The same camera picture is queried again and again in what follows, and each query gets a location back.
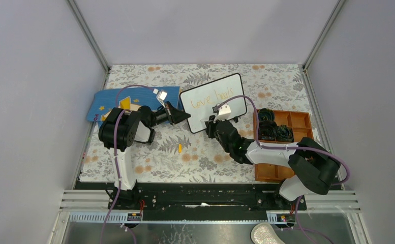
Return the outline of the small black-framed whiteboard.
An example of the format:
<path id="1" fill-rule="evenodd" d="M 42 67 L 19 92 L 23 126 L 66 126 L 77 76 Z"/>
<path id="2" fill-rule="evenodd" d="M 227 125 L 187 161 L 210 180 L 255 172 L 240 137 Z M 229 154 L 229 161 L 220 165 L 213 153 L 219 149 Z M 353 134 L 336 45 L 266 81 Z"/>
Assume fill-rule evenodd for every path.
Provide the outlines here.
<path id="1" fill-rule="evenodd" d="M 191 133 L 195 134 L 205 130 L 205 123 L 200 120 L 208 120 L 211 115 L 214 115 L 214 106 L 238 95 L 244 95 L 244 87 L 239 73 L 182 91 L 179 98 L 184 111 L 191 115 L 187 119 Z"/>

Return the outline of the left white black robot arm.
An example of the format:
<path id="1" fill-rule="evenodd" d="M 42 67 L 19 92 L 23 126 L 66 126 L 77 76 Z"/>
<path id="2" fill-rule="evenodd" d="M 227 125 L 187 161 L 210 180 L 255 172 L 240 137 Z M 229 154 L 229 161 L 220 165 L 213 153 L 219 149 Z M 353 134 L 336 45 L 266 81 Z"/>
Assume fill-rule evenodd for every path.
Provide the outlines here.
<path id="1" fill-rule="evenodd" d="M 98 138 L 112 158 L 115 180 L 113 201 L 120 201 L 128 209 L 139 204 L 137 178 L 135 176 L 131 147 L 133 143 L 152 144 L 154 127 L 163 123 L 178 124 L 191 115 L 166 102 L 157 110 L 141 106 L 136 111 L 113 108 L 102 122 Z"/>

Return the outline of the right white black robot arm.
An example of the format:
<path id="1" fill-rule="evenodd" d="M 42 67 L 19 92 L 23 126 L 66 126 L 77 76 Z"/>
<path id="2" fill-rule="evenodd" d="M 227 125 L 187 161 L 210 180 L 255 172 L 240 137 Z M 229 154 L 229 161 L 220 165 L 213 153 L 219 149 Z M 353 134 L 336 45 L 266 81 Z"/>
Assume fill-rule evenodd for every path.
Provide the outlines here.
<path id="1" fill-rule="evenodd" d="M 211 116 L 205 125 L 208 137 L 216 139 L 235 162 L 278 165 L 294 172 L 282 180 L 273 196 L 274 205 L 280 209 L 287 209 L 302 195 L 327 195 L 341 165 L 340 159 L 311 138 L 298 143 L 265 143 L 241 136 L 228 120 Z"/>

